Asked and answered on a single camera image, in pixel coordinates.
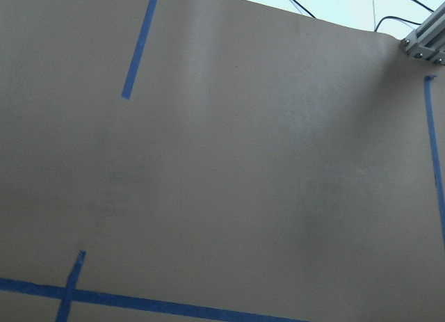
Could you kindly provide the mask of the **aluminium frame post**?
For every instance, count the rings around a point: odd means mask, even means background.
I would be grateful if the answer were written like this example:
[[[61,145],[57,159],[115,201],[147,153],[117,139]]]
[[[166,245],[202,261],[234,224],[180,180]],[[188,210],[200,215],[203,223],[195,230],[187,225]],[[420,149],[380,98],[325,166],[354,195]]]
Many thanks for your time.
[[[400,46],[411,58],[444,65],[444,3],[422,24],[401,40]]]

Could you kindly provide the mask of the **brown paper table cover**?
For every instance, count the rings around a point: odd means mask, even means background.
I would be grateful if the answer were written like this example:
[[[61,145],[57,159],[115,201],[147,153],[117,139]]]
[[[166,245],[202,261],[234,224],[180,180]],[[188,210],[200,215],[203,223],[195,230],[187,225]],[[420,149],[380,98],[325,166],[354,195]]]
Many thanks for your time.
[[[1,276],[303,321],[443,321],[423,96],[383,34],[243,0],[1,0]]]

